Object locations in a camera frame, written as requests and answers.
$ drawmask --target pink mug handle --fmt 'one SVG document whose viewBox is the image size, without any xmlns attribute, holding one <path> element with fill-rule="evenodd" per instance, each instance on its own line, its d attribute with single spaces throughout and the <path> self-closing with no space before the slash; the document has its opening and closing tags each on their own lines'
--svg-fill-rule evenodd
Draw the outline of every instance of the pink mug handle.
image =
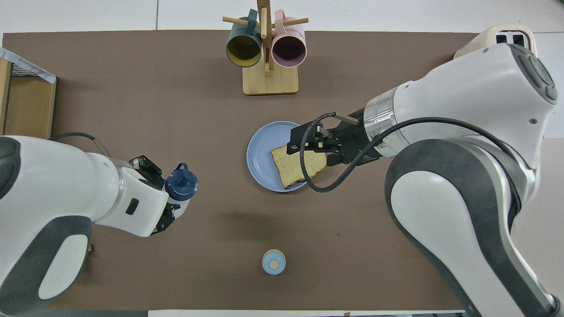
<svg viewBox="0 0 564 317">
<path fill-rule="evenodd" d="M 284 10 L 276 10 L 276 12 L 274 12 L 274 27 L 279 34 L 286 34 L 286 29 L 284 29 L 284 24 L 282 24 L 284 20 L 286 20 Z"/>
</svg>

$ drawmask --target small blue round object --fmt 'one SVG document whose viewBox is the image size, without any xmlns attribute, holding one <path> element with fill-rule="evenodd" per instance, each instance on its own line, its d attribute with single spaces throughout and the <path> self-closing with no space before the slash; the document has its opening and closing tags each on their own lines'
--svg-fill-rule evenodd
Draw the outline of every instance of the small blue round object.
<svg viewBox="0 0 564 317">
<path fill-rule="evenodd" d="M 172 199 L 186 201 L 198 190 L 198 179 L 188 170 L 186 163 L 180 163 L 166 179 L 165 189 Z"/>
<path fill-rule="evenodd" d="M 286 257 L 279 250 L 272 249 L 262 257 L 262 268 L 270 275 L 278 275 L 286 268 Z"/>
<path fill-rule="evenodd" d="M 290 142 L 290 131 L 299 124 L 290 121 L 275 121 L 258 129 L 247 148 L 247 166 L 253 178 L 264 188 L 275 192 L 291 192 L 304 186 L 299 182 L 284 188 L 278 169 L 274 164 L 270 150 Z"/>
</svg>

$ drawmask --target pink mug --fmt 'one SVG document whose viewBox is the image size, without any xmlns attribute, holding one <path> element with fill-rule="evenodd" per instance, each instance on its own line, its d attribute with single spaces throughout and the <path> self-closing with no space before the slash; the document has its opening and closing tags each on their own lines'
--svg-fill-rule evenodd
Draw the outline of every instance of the pink mug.
<svg viewBox="0 0 564 317">
<path fill-rule="evenodd" d="M 307 55 L 303 24 L 283 26 L 282 22 L 295 20 L 293 17 L 286 17 L 283 10 L 277 10 L 274 17 L 272 58 L 276 64 L 282 67 L 296 67 L 303 63 Z"/>
</svg>

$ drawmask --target mug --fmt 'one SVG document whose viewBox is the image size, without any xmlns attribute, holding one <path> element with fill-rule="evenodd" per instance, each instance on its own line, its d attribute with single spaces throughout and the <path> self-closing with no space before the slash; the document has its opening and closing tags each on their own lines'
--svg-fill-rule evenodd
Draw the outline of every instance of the mug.
<svg viewBox="0 0 564 317">
<path fill-rule="evenodd" d="M 272 58 L 282 67 L 296 67 L 306 59 L 306 35 L 303 24 L 284 26 L 282 22 L 295 20 L 286 17 L 283 10 L 274 13 L 274 26 L 272 34 Z"/>
<path fill-rule="evenodd" d="M 239 67 L 251 67 L 261 59 L 261 31 L 257 26 L 257 10 L 251 9 L 241 20 L 248 25 L 233 23 L 225 48 L 227 58 Z"/>
</svg>

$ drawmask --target black cable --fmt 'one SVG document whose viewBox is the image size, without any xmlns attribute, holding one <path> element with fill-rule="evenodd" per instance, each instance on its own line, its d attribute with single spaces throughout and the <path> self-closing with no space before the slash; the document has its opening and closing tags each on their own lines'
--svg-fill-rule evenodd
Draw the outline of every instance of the black cable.
<svg viewBox="0 0 564 317">
<path fill-rule="evenodd" d="M 62 139 L 62 138 L 66 138 L 66 137 L 85 137 L 87 139 L 91 139 L 92 141 L 94 141 L 94 144 L 96 145 L 96 147 L 98 147 L 98 149 L 100 150 L 100 152 L 102 152 L 103 155 L 107 156 L 107 157 L 112 157 L 108 150 L 104 147 L 104 145 L 96 138 L 94 138 L 92 135 L 87 134 L 87 133 L 82 133 L 82 132 L 67 132 L 67 133 L 63 133 L 63 134 L 59 134 L 59 135 L 55 135 L 53 137 L 48 138 L 49 141 L 56 141 L 58 139 Z"/>
<path fill-rule="evenodd" d="M 503 141 L 496 138 L 493 134 L 485 131 L 484 129 L 482 129 L 480 127 L 477 127 L 475 125 L 469 124 L 469 123 L 464 122 L 464 121 L 451 119 L 451 118 L 422 117 L 422 118 L 415 118 L 415 119 L 410 119 L 410 120 L 407 120 L 407 121 L 400 122 L 400 123 L 392 126 L 391 128 L 385 130 L 384 132 L 382 132 L 378 137 L 372 139 L 372 141 L 370 141 L 362 149 L 362 151 L 360 151 L 357 154 L 357 156 L 355 156 L 355 158 L 352 160 L 352 162 L 347 167 L 347 169 L 331 185 L 329 185 L 327 187 L 318 187 L 313 183 L 313 181 L 311 180 L 311 177 L 307 174 L 305 159 L 304 159 L 305 143 L 306 143 L 307 137 L 308 137 L 311 129 L 314 127 L 314 125 L 316 125 L 317 123 L 319 123 L 321 120 L 323 120 L 325 118 L 334 117 L 334 116 L 335 116 L 334 112 L 333 113 L 326 113 L 324 115 L 319 116 L 317 119 L 313 120 L 310 123 L 310 125 L 307 127 L 305 133 L 303 134 L 302 143 L 299 146 L 299 164 L 302 168 L 303 176 L 306 179 L 307 184 L 316 192 L 329 192 L 329 191 L 332 191 L 333 189 L 337 188 L 337 186 L 339 186 L 345 180 L 345 178 L 347 178 L 349 176 L 349 174 L 353 171 L 353 169 L 356 167 L 356 165 L 362 160 L 362 158 L 364 158 L 366 153 L 368 153 L 368 151 L 370 151 L 371 148 L 373 148 L 373 147 L 379 145 L 380 143 L 382 143 L 384 138 L 386 138 L 388 135 L 390 135 L 390 134 L 396 132 L 397 130 L 402 129 L 406 126 L 425 123 L 425 122 L 437 122 L 437 123 L 451 124 L 451 125 L 464 127 L 468 130 L 474 131 L 474 132 L 484 136 L 486 139 L 490 140 L 493 144 L 495 144 L 497 147 L 499 147 L 505 154 L 507 154 L 509 157 L 511 157 L 514 161 L 517 161 L 515 159 L 515 156 L 511 152 L 511 150 L 505 145 L 505 143 L 503 143 Z"/>
</svg>

